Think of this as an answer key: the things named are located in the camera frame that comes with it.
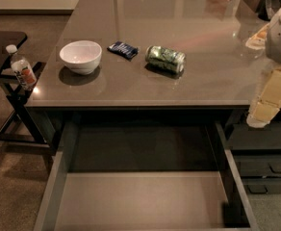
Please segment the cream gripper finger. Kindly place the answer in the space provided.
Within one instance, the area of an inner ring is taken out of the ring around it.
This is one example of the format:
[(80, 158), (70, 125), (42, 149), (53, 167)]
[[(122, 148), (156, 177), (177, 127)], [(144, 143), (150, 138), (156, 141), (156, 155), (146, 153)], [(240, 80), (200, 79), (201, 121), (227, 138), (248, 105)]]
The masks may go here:
[(251, 101), (246, 123), (264, 128), (281, 109), (281, 65), (265, 71)]

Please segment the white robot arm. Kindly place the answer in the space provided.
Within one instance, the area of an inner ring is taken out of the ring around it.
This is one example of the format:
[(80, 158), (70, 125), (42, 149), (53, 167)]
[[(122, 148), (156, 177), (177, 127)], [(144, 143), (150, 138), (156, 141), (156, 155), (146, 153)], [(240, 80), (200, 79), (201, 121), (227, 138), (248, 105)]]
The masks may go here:
[(281, 109), (281, 8), (260, 31), (266, 56), (272, 63), (266, 67), (256, 86), (246, 123), (252, 128), (270, 124)]

